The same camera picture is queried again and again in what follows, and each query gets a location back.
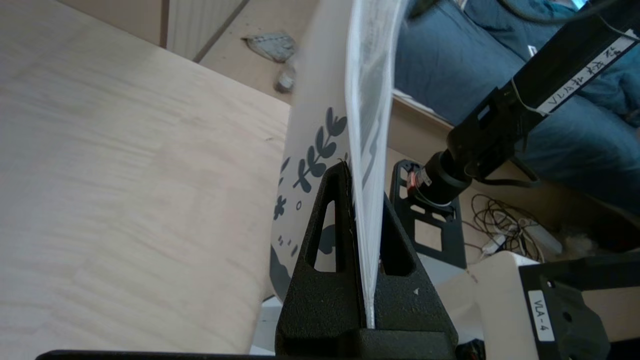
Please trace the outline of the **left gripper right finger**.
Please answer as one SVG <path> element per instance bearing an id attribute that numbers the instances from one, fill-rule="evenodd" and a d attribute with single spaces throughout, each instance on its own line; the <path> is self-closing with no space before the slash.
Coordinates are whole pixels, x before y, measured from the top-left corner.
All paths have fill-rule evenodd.
<path id="1" fill-rule="evenodd" d="M 382 269 L 375 288 L 376 328 L 454 331 L 450 315 L 386 195 L 382 204 Z"/>

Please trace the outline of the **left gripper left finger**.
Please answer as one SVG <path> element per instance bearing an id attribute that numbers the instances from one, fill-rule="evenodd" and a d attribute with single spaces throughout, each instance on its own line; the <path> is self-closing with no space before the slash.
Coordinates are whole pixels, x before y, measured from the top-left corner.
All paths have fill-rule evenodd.
<path id="1" fill-rule="evenodd" d="M 366 325 L 351 185 L 345 162 L 330 167 L 323 175 L 279 315 L 279 328 Z M 314 265 L 329 203 L 334 203 L 336 270 L 322 272 Z"/>

